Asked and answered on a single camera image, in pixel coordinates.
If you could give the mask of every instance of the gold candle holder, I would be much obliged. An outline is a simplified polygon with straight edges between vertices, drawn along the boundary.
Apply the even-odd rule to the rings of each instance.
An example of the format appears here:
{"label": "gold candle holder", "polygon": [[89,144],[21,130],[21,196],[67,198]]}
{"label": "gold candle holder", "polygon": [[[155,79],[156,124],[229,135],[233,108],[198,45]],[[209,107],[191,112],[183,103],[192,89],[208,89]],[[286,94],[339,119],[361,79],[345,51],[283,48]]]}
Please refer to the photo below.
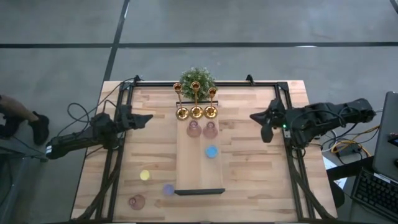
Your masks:
{"label": "gold candle holder", "polygon": [[199,119],[203,116],[203,109],[198,106],[198,91],[200,89],[200,83],[192,82],[191,88],[195,92],[195,106],[191,108],[191,117],[193,119]]}
{"label": "gold candle holder", "polygon": [[216,95],[216,92],[217,92],[217,90],[215,88],[210,88],[209,92],[208,92],[211,100],[210,100],[210,106],[207,106],[205,108],[205,116],[209,119],[213,119],[213,118],[217,117],[217,114],[218,114],[217,108],[215,108],[213,106],[213,98]]}
{"label": "gold candle holder", "polygon": [[189,110],[186,109],[185,107],[183,107],[182,103],[181,103],[181,91],[182,91],[181,83],[175,83],[173,85],[173,89],[177,93],[178,100],[180,101],[180,108],[177,109],[177,111],[175,112],[175,116],[179,120],[185,120],[185,119],[187,119],[189,117]]}

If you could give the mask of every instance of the potted plant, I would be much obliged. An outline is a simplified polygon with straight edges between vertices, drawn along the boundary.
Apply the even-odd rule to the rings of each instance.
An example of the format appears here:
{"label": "potted plant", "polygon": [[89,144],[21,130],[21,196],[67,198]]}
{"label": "potted plant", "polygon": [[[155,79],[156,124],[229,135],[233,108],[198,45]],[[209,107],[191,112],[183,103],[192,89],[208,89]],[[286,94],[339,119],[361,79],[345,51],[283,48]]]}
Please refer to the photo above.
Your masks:
{"label": "potted plant", "polygon": [[216,88],[214,78],[206,68],[191,68],[182,73],[180,83],[182,84],[182,95],[191,100],[195,100],[195,93],[191,88],[192,82],[199,82],[200,89],[197,93],[198,101],[203,101],[209,98],[209,88]]}

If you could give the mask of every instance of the gray floor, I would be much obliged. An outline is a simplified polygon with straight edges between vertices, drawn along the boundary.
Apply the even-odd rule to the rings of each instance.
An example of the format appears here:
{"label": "gray floor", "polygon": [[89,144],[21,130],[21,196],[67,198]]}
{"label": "gray floor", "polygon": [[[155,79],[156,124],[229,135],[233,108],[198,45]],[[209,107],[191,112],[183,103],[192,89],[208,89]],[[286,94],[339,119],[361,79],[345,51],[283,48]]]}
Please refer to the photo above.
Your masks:
{"label": "gray floor", "polygon": [[[122,4],[123,0],[0,0],[0,44],[111,43]],[[397,25],[398,14],[388,0],[131,0],[121,42],[395,41]],[[54,136],[71,121],[67,104],[94,107],[109,53],[110,49],[0,49],[0,93],[49,116]],[[247,74],[257,80],[305,80],[312,103],[363,97],[381,108],[385,92],[397,91],[397,54],[394,47],[119,49],[111,80],[134,75],[176,80],[182,71],[200,66],[219,80],[242,80]],[[379,119],[356,130],[377,125]],[[26,124],[17,136],[32,145]],[[15,142],[0,144],[21,147]],[[364,146],[373,153],[374,145],[372,140]],[[15,223],[67,220],[82,162],[82,151],[47,164],[31,161]],[[348,202],[338,210],[342,219],[349,219],[350,206]],[[351,219],[371,221],[365,216],[369,213],[362,213]]]}

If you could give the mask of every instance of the black keyboard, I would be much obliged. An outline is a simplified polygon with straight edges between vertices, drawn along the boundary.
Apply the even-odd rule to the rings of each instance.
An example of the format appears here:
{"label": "black keyboard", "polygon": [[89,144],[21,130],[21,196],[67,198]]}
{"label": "black keyboard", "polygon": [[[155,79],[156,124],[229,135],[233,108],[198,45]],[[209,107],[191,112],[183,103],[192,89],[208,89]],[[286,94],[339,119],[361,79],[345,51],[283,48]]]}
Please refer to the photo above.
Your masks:
{"label": "black keyboard", "polygon": [[398,184],[362,170],[356,177],[352,199],[398,222]]}

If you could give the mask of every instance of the wooden tabletop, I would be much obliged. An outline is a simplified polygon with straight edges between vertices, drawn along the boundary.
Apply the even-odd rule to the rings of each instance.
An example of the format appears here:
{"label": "wooden tabletop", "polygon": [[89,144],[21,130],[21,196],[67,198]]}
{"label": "wooden tabletop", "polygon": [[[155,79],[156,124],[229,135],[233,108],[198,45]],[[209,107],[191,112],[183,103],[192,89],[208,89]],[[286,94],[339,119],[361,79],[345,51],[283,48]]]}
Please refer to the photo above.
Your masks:
{"label": "wooden tabletop", "polygon": [[[294,107],[308,104],[303,81],[287,81]],[[101,100],[120,82],[105,82]],[[165,184],[176,184],[177,120],[173,89],[166,87],[135,88],[132,112],[153,114],[146,128],[128,131],[121,166],[115,222],[274,222],[296,221],[292,186],[279,130],[271,143],[261,140],[260,125],[249,118],[264,111],[275,98],[270,87],[219,87],[217,92],[220,124],[220,156],[223,163],[221,195],[165,196]],[[116,102],[118,92],[108,98]],[[114,108],[106,112],[113,117]],[[97,147],[88,149],[88,153]],[[101,185],[106,151],[90,155],[83,166],[72,218],[78,217],[91,203]],[[311,145],[304,158],[310,188],[328,212],[336,216],[328,177],[319,147]],[[140,171],[151,173],[143,182]],[[127,204],[130,197],[146,198],[142,210]],[[300,191],[305,208],[303,193]],[[108,204],[104,206],[104,216]]]}

